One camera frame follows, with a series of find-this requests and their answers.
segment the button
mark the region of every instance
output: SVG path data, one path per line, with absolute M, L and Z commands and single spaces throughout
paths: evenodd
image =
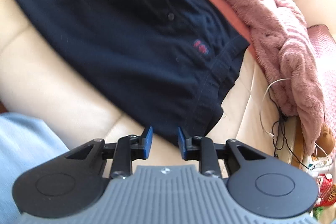
M 169 21 L 173 21 L 174 18 L 175 18 L 175 15 L 174 15 L 173 13 L 169 13 L 169 14 L 168 14 L 168 19 L 169 19 Z

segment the blue jeans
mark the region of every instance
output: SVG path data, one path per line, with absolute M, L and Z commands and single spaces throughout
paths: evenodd
M 15 179 L 26 170 L 68 151 L 39 119 L 18 113 L 0 115 L 0 223 L 20 216 L 12 198 Z

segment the pink textured fabric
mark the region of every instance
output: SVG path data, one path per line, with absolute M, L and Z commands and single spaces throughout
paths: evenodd
M 310 41 L 316 51 L 316 65 L 323 87 L 325 123 L 336 138 L 336 42 L 326 25 L 308 28 Z
M 300 116 L 305 153 L 311 154 L 320 134 L 324 98 L 303 15 L 292 0 L 226 2 L 250 28 L 268 82 L 291 79 L 274 84 L 274 94 L 285 115 Z

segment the leather surface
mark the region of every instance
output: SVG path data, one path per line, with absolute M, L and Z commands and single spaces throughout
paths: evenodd
M 246 51 L 240 76 L 222 103 L 224 115 L 208 136 L 218 143 L 237 138 L 272 154 L 272 140 L 259 121 L 266 88 L 263 72 Z M 93 138 L 115 142 L 143 130 L 58 56 L 15 0 L 0 0 L 0 100 L 9 111 L 43 119 L 70 149 Z M 262 118 L 267 130 L 278 119 L 268 98 Z M 134 167 L 187 163 L 176 147 L 154 136 L 150 158 Z

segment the gray ribbed plate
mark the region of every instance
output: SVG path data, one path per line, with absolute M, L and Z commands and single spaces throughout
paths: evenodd
M 309 214 L 268 219 L 240 207 L 219 178 L 194 165 L 138 166 L 134 175 L 114 179 L 102 197 L 75 215 L 42 219 L 23 214 L 17 224 L 220 224 L 317 223 Z

